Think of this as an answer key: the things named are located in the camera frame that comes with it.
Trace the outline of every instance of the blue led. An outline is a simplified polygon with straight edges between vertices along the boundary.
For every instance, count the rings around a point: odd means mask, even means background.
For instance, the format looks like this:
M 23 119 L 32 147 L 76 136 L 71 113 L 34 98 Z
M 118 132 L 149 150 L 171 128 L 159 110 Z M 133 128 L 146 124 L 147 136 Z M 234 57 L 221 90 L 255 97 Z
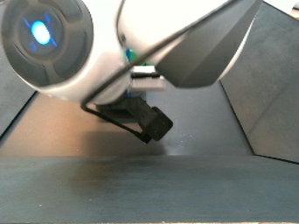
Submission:
M 42 22 L 42 21 L 34 22 L 34 24 L 32 24 L 32 35 L 34 35 L 36 41 L 42 45 L 50 44 L 50 42 L 52 40 L 52 35 L 48 31 L 48 28 L 47 28 L 44 22 Z

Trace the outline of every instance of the blue light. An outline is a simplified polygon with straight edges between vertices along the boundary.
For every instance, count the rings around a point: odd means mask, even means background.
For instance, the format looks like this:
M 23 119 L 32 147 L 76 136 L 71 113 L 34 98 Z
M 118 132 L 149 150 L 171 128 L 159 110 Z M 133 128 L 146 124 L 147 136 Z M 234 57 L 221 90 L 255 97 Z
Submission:
M 52 40 L 52 35 L 51 35 L 51 33 L 47 29 L 47 26 L 46 26 L 44 22 L 36 21 L 32 24 L 32 35 L 34 35 L 36 41 L 42 45 L 50 44 L 50 42 Z

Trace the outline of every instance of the gray cover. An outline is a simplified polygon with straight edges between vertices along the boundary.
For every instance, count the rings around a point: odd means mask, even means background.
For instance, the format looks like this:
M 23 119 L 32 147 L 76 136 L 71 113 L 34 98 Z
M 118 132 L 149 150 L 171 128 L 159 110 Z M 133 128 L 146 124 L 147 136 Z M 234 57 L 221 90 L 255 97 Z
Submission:
M 4 7 L 0 5 L 0 24 Z M 34 95 L 34 90 L 15 74 L 0 44 L 0 136 Z
M 258 155 L 299 162 L 299 24 L 263 4 L 238 64 L 223 80 Z

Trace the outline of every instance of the cable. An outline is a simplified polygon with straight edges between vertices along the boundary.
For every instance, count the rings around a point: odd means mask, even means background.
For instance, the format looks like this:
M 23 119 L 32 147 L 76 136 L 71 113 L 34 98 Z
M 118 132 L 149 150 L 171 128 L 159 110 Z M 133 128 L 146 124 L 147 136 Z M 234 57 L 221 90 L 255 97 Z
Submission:
M 221 7 L 218 7 L 211 13 L 209 13 L 205 17 L 199 18 L 195 22 L 189 24 L 186 27 L 183 27 L 174 35 L 171 35 L 165 41 L 162 41 L 155 47 L 153 47 L 135 61 L 133 61 L 125 68 L 122 68 L 111 77 L 111 79 L 102 85 L 83 100 L 80 104 L 80 108 L 91 113 L 93 115 L 101 117 L 102 119 L 107 120 L 109 122 L 114 123 L 119 128 L 127 130 L 131 132 L 142 141 L 143 140 L 143 134 L 138 131 L 130 129 L 126 125 L 115 121 L 113 118 L 103 115 L 97 110 L 93 110 L 89 107 L 89 104 L 93 102 L 94 98 L 109 88 L 110 85 L 114 84 L 114 82 L 122 78 L 122 76 L 130 72 L 130 70 L 138 66 L 145 60 L 147 60 L 150 57 L 153 57 L 165 47 L 167 47 L 179 37 L 182 37 L 187 32 L 191 32 L 194 29 L 199 28 L 210 19 L 213 19 L 221 11 L 225 11 L 229 7 L 231 7 L 239 0 L 230 0 L 227 1 Z

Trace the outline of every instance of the dark gray surface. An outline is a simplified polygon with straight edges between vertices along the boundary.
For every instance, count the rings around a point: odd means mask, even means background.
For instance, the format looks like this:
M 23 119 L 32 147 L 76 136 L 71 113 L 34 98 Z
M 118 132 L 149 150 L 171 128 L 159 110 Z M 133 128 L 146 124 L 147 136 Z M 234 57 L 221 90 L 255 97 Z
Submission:
M 0 222 L 299 221 L 299 166 L 262 157 L 0 159 Z
M 0 24 L 3 10 L 4 5 L 0 4 Z M 34 90 L 16 76 L 8 64 L 0 39 L 0 136 L 32 95 Z
M 253 155 L 219 83 L 198 90 L 169 85 L 147 98 L 174 121 L 163 141 L 145 145 L 76 102 L 39 95 L 0 143 L 0 156 Z
M 263 4 L 247 45 L 223 80 L 259 155 L 299 162 L 299 23 Z
M 219 79 L 239 49 L 262 2 L 229 2 L 186 34 L 183 41 L 157 65 L 159 74 L 177 87 L 202 88 Z

